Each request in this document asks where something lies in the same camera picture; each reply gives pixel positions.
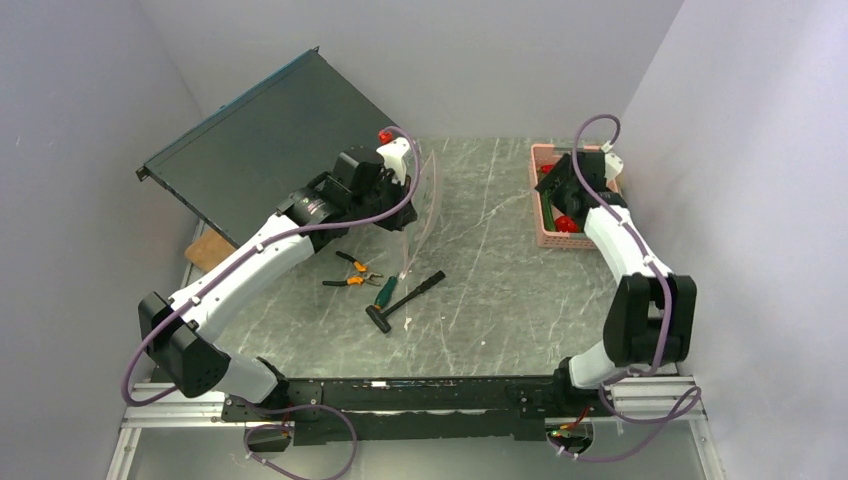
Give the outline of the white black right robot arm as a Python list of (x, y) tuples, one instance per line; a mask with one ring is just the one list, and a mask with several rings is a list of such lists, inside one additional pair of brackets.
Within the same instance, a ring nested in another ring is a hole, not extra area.
[(696, 283), (660, 261), (639, 233), (616, 183), (621, 167), (599, 148), (531, 148), (538, 244), (595, 249), (617, 283), (601, 340), (555, 370), (551, 401), (564, 415), (578, 413), (637, 365), (656, 372), (690, 352)]

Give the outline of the green cucumber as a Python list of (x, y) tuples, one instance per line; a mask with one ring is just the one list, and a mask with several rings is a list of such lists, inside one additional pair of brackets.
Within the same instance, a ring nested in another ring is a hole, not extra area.
[(540, 208), (544, 229), (549, 232), (557, 232), (558, 228), (556, 226), (555, 216), (553, 214), (551, 203), (547, 197), (540, 198)]

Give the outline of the clear zip top bag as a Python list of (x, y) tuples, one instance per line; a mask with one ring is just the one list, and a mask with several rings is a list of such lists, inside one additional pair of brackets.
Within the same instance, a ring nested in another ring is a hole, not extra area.
[(420, 180), (411, 204), (418, 218), (402, 232), (394, 233), (395, 251), (400, 254), (397, 271), (401, 280), (411, 272), (421, 257), (423, 247), (433, 231), (440, 215), (444, 180), (442, 162), (434, 150), (425, 148), (422, 153)]

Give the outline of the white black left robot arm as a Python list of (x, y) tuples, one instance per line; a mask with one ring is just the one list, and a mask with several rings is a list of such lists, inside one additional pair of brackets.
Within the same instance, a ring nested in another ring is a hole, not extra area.
[(169, 297), (144, 297), (142, 344), (132, 359), (147, 355), (187, 398), (221, 391), (248, 400), (261, 419), (279, 417), (288, 402), (285, 377), (263, 359), (225, 351), (217, 339), (256, 294), (351, 228), (401, 231), (414, 222), (420, 178), (420, 150), (405, 138), (343, 151), (331, 171), (294, 191), (209, 273)]

